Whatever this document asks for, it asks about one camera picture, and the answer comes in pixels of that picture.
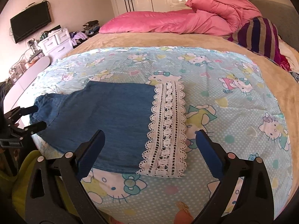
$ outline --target pink comforter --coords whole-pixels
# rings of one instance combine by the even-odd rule
[[[262,16],[248,0],[188,0],[192,8],[167,13],[124,13],[100,29],[100,33],[173,32],[178,34],[230,35],[254,17]]]

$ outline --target light blue polka dot sheet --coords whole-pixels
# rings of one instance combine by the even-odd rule
[[[163,179],[92,169],[82,183],[95,205],[127,224],[173,223],[176,202],[195,217],[215,191],[214,179],[195,144],[203,129],[214,142],[239,158],[263,158],[272,184],[275,216],[292,184],[292,159],[284,115],[257,65],[246,56],[189,47],[95,49],[57,61],[26,90],[30,103],[45,93],[72,93],[89,81],[147,83],[180,81],[186,94],[187,169],[185,176]],[[35,137],[47,158],[61,156]],[[225,212],[234,207],[239,178]]]

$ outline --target screw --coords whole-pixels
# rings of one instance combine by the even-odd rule
[[[37,158],[37,161],[38,162],[41,162],[41,161],[43,161],[44,160],[44,157],[43,156],[39,156],[38,158]]]
[[[72,152],[67,152],[66,154],[65,154],[65,157],[66,158],[71,158],[73,156],[73,153]]]
[[[230,159],[235,159],[236,158],[236,155],[233,154],[232,152],[230,152],[229,154],[227,154],[228,158]]]
[[[255,160],[256,160],[258,163],[262,163],[262,162],[263,162],[263,160],[262,160],[260,157],[257,157]]]

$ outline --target television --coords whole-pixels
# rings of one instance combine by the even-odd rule
[[[48,2],[43,1],[31,6],[10,19],[11,30],[15,43],[18,43],[35,31],[51,22]]]

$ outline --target lace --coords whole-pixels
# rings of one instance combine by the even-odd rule
[[[186,169],[186,116],[183,84],[177,81],[155,86],[149,141],[137,174],[179,178]]]

